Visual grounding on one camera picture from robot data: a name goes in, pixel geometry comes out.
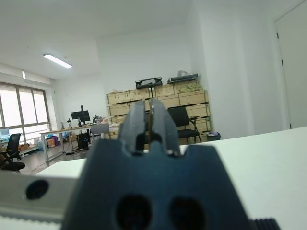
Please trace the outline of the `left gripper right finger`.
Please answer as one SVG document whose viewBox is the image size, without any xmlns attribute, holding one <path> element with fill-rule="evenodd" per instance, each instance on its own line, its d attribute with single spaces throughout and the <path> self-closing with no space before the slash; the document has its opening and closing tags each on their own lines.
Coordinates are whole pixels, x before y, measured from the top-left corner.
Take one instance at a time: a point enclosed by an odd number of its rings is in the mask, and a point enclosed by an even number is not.
<svg viewBox="0 0 307 230">
<path fill-rule="evenodd" d="M 178 156 L 178 132 L 170 113 L 157 99 L 150 99 L 149 105 L 149 152 Z"/>
</svg>

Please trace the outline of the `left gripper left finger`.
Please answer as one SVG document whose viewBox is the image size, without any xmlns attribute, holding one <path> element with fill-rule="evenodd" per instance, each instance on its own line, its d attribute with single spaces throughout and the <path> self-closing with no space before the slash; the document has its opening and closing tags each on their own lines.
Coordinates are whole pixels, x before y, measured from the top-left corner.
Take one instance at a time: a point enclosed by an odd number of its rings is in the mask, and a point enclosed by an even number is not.
<svg viewBox="0 0 307 230">
<path fill-rule="evenodd" d="M 145 103 L 137 101 L 120 125 L 119 140 L 131 155 L 141 155 L 145 144 Z"/>
</svg>

